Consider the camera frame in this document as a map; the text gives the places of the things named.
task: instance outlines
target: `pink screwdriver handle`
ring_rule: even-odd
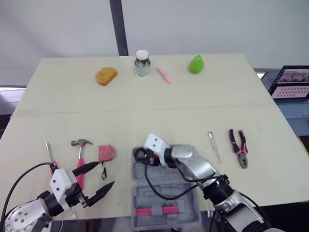
[[[58,164],[57,164],[57,162],[56,161],[50,161],[52,164],[54,164],[55,166],[57,166],[58,167]]]
[[[84,159],[79,159],[77,163],[77,168],[84,165]],[[79,186],[83,189],[84,186],[84,174],[80,174],[76,177]]]

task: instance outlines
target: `black cable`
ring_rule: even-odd
[[[207,177],[207,178],[202,178],[202,179],[194,179],[194,180],[190,180],[190,179],[187,179],[183,172],[181,171],[181,169],[179,168],[179,166],[176,166],[178,171],[180,172],[180,175],[183,177],[183,179],[187,182],[204,182],[204,181],[207,181],[207,180],[212,180],[212,179],[220,179],[221,177],[223,177],[222,175],[219,175],[219,176],[212,176],[212,177]]]
[[[254,204],[254,206],[256,207],[256,209],[259,211],[259,213],[262,215],[262,217],[264,218],[264,221],[270,226],[272,227],[269,218],[267,217],[267,214],[265,213],[265,211],[257,204],[254,202],[254,200],[252,200],[250,197],[246,196],[245,194],[239,192],[241,194],[241,196],[243,196],[244,198],[247,198],[250,202],[252,202],[252,204]]]
[[[179,194],[179,195],[177,195],[177,196],[174,196],[174,197],[166,197],[166,196],[163,196],[163,195],[161,195],[161,194],[154,188],[154,186],[150,183],[150,181],[149,181],[149,179],[148,179],[148,176],[147,176],[147,166],[148,166],[148,162],[145,164],[145,172],[144,172],[146,181],[147,181],[147,183],[149,184],[149,187],[154,191],[154,193],[155,193],[158,197],[160,197],[160,198],[162,198],[162,199],[164,199],[164,200],[175,200],[175,199],[177,199],[177,198],[182,197],[183,195],[187,194],[187,193],[190,192],[192,189],[194,189],[194,188],[197,187],[197,185],[193,185],[192,187],[188,188],[188,189],[187,189],[186,191],[184,191],[183,193],[181,193],[181,194]]]
[[[50,162],[44,162],[44,163],[40,163],[40,164],[37,164],[35,165],[34,167],[30,168],[29,170],[27,170],[26,172],[24,172],[16,181],[15,183],[13,184],[13,186],[11,187],[11,190],[9,191],[9,194],[8,196],[6,197],[6,200],[5,200],[5,203],[4,203],[4,206],[3,206],[3,210],[2,210],[2,215],[1,215],[1,220],[0,220],[0,230],[2,231],[3,229],[3,225],[4,225],[4,221],[5,221],[5,212],[6,212],[6,209],[8,207],[8,203],[9,203],[9,200],[10,200],[10,197],[16,187],[16,185],[18,184],[18,182],[25,176],[27,175],[29,172],[31,172],[33,169],[36,169],[37,167],[40,167],[40,166],[43,166],[43,165],[49,165],[51,168],[54,167],[54,164],[50,163]]]
[[[211,232],[213,221],[214,221],[214,217],[216,216],[216,213],[217,213],[217,211],[213,212],[213,216],[212,216],[212,219],[211,219],[211,225],[209,226],[209,232]]]

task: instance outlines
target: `gray toolbox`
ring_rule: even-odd
[[[132,189],[132,226],[136,231],[194,227],[201,224],[201,212],[195,189],[175,200],[158,197],[144,177],[145,165],[133,157],[132,173],[137,184]],[[182,179],[177,169],[169,167],[147,167],[147,176],[162,195],[172,197],[181,194],[195,183]]]

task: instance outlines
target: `green toy fruit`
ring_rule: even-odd
[[[195,56],[189,65],[189,69],[192,73],[199,73],[202,71],[203,67],[204,61],[201,55]]]

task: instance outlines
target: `white wall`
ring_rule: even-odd
[[[130,55],[244,53],[255,68],[309,64],[308,0],[122,0]]]
[[[43,57],[117,55],[109,0],[0,0],[0,85],[26,85]]]

